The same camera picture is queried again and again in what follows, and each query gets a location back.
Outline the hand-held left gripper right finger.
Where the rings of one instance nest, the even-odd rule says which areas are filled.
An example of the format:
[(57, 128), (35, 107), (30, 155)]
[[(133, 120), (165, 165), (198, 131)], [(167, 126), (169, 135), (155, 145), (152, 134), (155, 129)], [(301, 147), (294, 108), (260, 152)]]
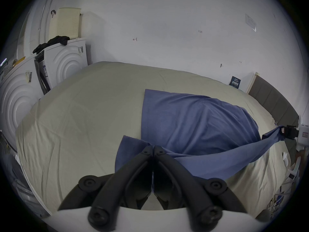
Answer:
[(159, 183), (158, 177), (166, 175), (174, 189), (167, 208), (185, 207), (191, 228), (215, 228), (223, 211), (247, 213), (224, 180), (193, 176), (160, 146), (153, 148), (153, 161), (154, 186)]

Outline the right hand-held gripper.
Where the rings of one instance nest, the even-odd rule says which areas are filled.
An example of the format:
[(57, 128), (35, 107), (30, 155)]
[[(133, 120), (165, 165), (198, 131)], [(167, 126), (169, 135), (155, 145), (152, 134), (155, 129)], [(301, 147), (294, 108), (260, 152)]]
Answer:
[(299, 115), (298, 128), (292, 125), (282, 126), (281, 135), (290, 140), (297, 138), (297, 149), (309, 147), (309, 126), (303, 124), (301, 115)]

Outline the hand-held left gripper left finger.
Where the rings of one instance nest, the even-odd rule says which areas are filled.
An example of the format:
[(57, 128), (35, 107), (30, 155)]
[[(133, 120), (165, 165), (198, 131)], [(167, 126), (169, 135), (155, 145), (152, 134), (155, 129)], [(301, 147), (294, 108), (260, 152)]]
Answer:
[(114, 174), (83, 176), (58, 211), (91, 207), (87, 216), (90, 225), (114, 226), (125, 189), (150, 165), (152, 157), (153, 146), (149, 145)]

